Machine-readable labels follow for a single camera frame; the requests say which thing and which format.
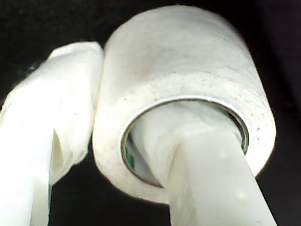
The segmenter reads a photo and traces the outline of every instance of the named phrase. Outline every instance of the white tape roll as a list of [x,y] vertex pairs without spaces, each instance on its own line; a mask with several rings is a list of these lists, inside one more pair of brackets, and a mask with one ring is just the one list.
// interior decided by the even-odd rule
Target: white tape roll
[[117,188],[168,202],[126,140],[137,117],[176,100],[228,111],[242,129],[253,174],[263,168],[275,142],[274,118],[245,43],[223,18],[186,6],[150,10],[118,28],[105,51],[93,147],[99,170]]
[[102,69],[98,43],[72,43],[8,94],[0,112],[0,225],[48,224],[49,185],[87,154]]

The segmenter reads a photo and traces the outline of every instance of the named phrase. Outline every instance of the tape roll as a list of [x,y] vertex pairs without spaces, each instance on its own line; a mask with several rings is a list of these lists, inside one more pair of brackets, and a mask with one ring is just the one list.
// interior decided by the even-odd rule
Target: tape roll
[[120,26],[105,52],[93,147],[99,170],[121,191],[168,202],[127,136],[139,116],[177,100],[230,113],[253,174],[263,168],[275,142],[274,118],[246,44],[222,17],[187,6],[149,10]]

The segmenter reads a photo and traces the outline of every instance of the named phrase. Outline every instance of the dark background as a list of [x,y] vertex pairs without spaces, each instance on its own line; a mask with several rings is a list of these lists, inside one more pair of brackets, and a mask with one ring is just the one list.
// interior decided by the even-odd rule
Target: dark background
[[[247,42],[277,123],[277,142],[257,177],[279,226],[301,226],[300,0],[0,0],[0,102],[58,46],[97,40],[139,12],[171,4],[219,13]],[[50,226],[169,226],[169,209],[114,188],[85,160],[52,190]]]

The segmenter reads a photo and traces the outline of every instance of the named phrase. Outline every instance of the black background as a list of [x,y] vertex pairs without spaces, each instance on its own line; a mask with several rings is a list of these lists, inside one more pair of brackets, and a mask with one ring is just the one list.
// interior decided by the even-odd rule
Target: black background
[[[139,12],[193,5],[227,18],[243,35],[274,113],[277,142],[257,181],[279,226],[301,226],[301,1],[0,0],[0,102],[58,46],[97,40]],[[85,160],[52,190],[50,226],[169,226],[165,205],[114,188]]]

